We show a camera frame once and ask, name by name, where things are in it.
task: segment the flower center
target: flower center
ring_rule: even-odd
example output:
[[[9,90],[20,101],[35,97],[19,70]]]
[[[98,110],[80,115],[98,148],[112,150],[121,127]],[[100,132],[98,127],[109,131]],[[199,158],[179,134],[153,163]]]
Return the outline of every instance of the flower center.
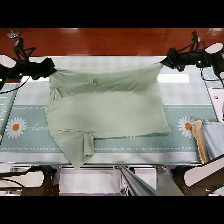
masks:
[[[19,124],[14,124],[12,126],[13,131],[18,131],[19,130]]]
[[[185,128],[186,128],[187,130],[192,130],[192,125],[191,125],[190,123],[186,123],[186,124],[185,124]]]

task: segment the table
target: table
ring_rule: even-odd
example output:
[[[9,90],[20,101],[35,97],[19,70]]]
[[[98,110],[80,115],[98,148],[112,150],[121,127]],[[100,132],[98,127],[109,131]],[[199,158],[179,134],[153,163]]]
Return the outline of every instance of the table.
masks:
[[[31,58],[41,62],[46,57]],[[92,71],[101,69],[135,69],[159,62],[163,56],[66,56],[51,57],[56,68]],[[212,76],[206,70],[206,78]],[[164,110],[171,128],[168,135],[147,135],[97,139],[95,155],[87,164],[196,164],[199,163],[194,138],[178,130],[184,119],[216,120],[213,106],[200,70],[187,66],[180,73],[163,67],[158,81]],[[27,122],[27,129],[18,138],[6,132],[0,146],[0,162],[29,164],[69,164],[47,129],[44,107],[49,99],[48,79],[26,83],[18,92],[9,116]]]

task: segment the daisy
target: daisy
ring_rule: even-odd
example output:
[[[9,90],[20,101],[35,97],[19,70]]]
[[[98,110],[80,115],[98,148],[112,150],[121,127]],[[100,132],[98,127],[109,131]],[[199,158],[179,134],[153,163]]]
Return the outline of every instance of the daisy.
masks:
[[[182,117],[181,119],[179,119],[178,121],[178,130],[182,131],[182,135],[184,135],[185,137],[192,137],[192,125],[194,124],[194,118],[190,118],[190,117]]]
[[[14,117],[6,126],[6,135],[8,138],[17,138],[26,130],[26,121],[21,117]]]

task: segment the brown wooden floor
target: brown wooden floor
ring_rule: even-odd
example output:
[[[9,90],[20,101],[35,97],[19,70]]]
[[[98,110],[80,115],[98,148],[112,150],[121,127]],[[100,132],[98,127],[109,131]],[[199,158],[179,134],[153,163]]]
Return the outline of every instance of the brown wooden floor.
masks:
[[[33,56],[65,55],[166,55],[170,47],[191,43],[192,32],[205,45],[224,41],[223,28],[20,28],[25,47]],[[15,40],[0,28],[0,54],[15,56]]]

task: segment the green fabric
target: green fabric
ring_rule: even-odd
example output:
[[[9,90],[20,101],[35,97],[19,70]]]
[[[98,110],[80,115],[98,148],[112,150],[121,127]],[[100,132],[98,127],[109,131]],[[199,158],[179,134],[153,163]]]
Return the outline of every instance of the green fabric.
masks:
[[[94,138],[169,132],[157,76],[162,64],[136,70],[50,76],[48,127],[75,168],[94,154]]]

